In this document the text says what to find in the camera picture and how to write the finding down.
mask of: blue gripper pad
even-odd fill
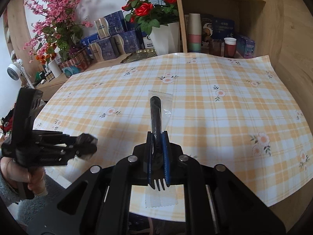
[[[164,177],[165,183],[167,186],[171,184],[171,167],[170,167],[170,159],[168,156],[167,142],[169,142],[167,134],[162,132],[162,146],[163,146],[163,160],[164,160]]]

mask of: person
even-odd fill
[[[25,228],[32,218],[65,189],[49,176],[43,167],[28,169],[19,166],[12,158],[3,157],[0,151],[0,196],[8,207],[18,203],[17,221]],[[17,182],[25,182],[35,197],[23,200]]]

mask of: red flower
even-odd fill
[[[135,14],[137,16],[146,16],[150,13],[153,8],[153,4],[151,3],[143,3],[140,7],[135,9]]]
[[[177,0],[164,0],[164,2],[169,4],[175,4],[177,3]]]
[[[130,23],[133,23],[135,21],[135,16],[132,15],[129,21],[130,21]]]
[[[130,10],[131,10],[131,5],[130,5],[130,3],[128,3],[128,4],[124,5],[124,6],[122,6],[122,10],[123,10],[123,11],[130,11]]]

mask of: rose plant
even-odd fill
[[[122,10],[130,11],[125,19],[138,23],[148,35],[153,26],[159,28],[160,25],[178,22],[177,0],[157,0],[155,4],[151,0],[128,0]]]
[[[30,47],[29,54],[36,55],[35,58],[42,64],[49,63],[56,56],[55,49],[60,49],[63,62],[71,59],[78,49],[74,45],[74,40],[82,37],[82,27],[91,27],[90,22],[75,23],[75,9],[81,0],[42,0],[46,5],[42,5],[37,0],[25,2],[35,15],[43,15],[44,21],[38,21],[33,32],[36,35],[27,42],[24,49]]]

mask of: yellow and white checkered tablecloth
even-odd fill
[[[92,165],[108,167],[131,155],[150,130],[148,90],[173,95],[170,141],[207,166],[225,164],[267,206],[312,178],[313,138],[292,95],[268,56],[227,59],[179,53],[72,76],[40,112],[34,128],[99,139],[89,161],[58,167],[73,182]],[[178,204],[145,207],[145,190],[134,187],[130,211],[184,221],[183,187]]]

